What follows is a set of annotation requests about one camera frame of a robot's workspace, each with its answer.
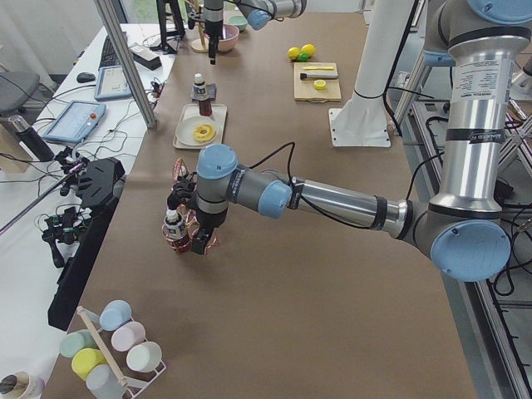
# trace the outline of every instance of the bowl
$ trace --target bowl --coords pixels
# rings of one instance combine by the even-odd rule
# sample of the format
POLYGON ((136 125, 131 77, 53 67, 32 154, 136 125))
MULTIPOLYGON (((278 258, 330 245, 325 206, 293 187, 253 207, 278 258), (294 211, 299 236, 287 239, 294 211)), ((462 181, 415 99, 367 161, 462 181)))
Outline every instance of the bowl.
POLYGON ((236 42, 239 40, 240 30, 233 26, 224 24, 224 37, 220 39, 218 43, 219 52, 230 52, 233 47, 236 46, 236 42))
POLYGON ((234 25, 243 32, 248 27, 248 20, 244 15, 235 15, 229 19, 229 25, 234 25))

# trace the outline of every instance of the yellow bottle cap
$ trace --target yellow bottle cap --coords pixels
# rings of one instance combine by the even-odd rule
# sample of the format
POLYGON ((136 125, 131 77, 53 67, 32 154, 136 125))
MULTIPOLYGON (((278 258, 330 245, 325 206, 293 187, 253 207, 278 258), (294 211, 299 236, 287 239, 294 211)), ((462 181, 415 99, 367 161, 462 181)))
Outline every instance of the yellow bottle cap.
POLYGON ((314 81, 314 88, 316 90, 325 90, 327 88, 327 82, 322 79, 314 81))
POLYGON ((71 367, 72 371, 85 381, 92 369, 99 364, 107 364, 103 353, 98 349, 85 348, 76 353, 71 367))

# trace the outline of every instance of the tablet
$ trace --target tablet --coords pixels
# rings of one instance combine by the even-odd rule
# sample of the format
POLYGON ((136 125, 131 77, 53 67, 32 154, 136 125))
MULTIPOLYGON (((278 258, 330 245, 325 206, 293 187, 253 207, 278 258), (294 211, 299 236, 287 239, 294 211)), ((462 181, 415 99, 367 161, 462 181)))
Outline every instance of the tablet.
POLYGON ((118 65, 100 68, 94 99, 108 101, 127 97, 131 97, 131 89, 127 84, 122 67, 118 65))
POLYGON ((70 101, 42 138, 50 142, 77 144, 94 130, 105 113, 105 104, 70 101))

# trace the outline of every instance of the yellow mug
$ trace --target yellow mug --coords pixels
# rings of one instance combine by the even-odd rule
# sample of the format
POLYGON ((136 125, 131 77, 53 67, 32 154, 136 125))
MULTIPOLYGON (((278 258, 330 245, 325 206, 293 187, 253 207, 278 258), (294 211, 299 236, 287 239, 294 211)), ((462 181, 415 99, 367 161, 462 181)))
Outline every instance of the yellow mug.
POLYGON ((86 347, 72 358, 71 367, 72 371, 85 381, 92 369, 100 364, 107 364, 103 353, 98 349, 86 347))

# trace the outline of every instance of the mug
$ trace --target mug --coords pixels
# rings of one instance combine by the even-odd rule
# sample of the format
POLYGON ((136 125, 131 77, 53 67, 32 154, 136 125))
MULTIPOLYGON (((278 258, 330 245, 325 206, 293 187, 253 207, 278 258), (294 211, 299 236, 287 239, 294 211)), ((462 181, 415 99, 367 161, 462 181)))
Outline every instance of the mug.
POLYGON ((86 378, 86 387, 97 399, 121 399, 127 388, 116 379, 111 368, 100 364, 86 378))
POLYGON ((91 347, 96 349, 96 342, 89 330, 79 330, 67 334, 61 341, 59 353, 64 357, 74 357, 80 350, 91 347))
POLYGON ((111 337, 111 345, 118 352, 129 351, 146 338, 146 330, 139 322, 128 322, 118 328, 111 337))
POLYGON ((131 319, 131 306, 128 302, 117 299, 111 301, 100 315, 100 326, 106 331, 115 331, 131 319))
POLYGON ((72 358, 71 367, 79 378, 86 380, 92 369, 99 364, 107 364, 106 358, 99 349, 85 348, 72 358))
POLYGON ((153 372, 162 359, 160 346, 155 342, 143 342, 134 346, 126 358, 127 366, 135 372, 153 372))
POLYGON ((27 372, 16 372, 0 382, 0 396, 4 399, 31 399, 41 395, 43 389, 42 378, 27 372))

